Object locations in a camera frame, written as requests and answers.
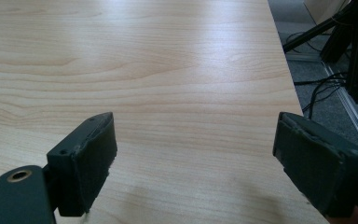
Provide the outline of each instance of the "wooden table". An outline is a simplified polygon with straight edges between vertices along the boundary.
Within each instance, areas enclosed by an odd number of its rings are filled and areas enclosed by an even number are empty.
[[[325,223],[271,154],[283,110],[267,0],[0,1],[0,175],[115,115],[100,196],[59,223]]]

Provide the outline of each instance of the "table top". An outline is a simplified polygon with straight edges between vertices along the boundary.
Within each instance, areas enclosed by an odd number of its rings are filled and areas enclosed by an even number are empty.
[[[0,175],[106,111],[110,176],[59,223],[325,223],[272,156],[301,111],[267,0],[0,1]]]

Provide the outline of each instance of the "wood grain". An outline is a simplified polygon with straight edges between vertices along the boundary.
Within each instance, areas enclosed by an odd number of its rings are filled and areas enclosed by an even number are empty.
[[[271,154],[301,112],[266,0],[0,1],[0,175],[105,111],[111,175],[59,223],[324,223]]]

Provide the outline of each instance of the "floor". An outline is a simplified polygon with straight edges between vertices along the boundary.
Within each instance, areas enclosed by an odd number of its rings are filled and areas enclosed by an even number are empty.
[[[287,41],[288,37],[295,37],[291,36],[292,34],[307,31],[309,28],[315,26],[303,0],[268,0],[268,2],[283,44]],[[317,55],[318,51],[315,49],[321,49],[327,38],[328,35],[321,35],[312,39],[310,45],[314,47],[314,49],[308,45],[303,45],[296,49],[301,53]],[[288,65],[294,82],[317,80],[327,77],[322,63],[288,60]],[[337,66],[340,67],[340,70],[346,71],[348,69],[348,59],[343,56]],[[314,89],[314,85],[296,86],[297,96],[302,108],[310,103],[310,97]],[[332,95],[315,105],[312,119],[330,131],[338,133],[358,145],[358,132],[333,90],[334,89],[327,90],[324,96],[330,93],[332,93]]]

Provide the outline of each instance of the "light wood surface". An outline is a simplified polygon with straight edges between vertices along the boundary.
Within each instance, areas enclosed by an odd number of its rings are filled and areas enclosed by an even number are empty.
[[[267,0],[0,1],[0,175],[106,111],[110,176],[59,223],[325,223],[271,153],[301,112]]]

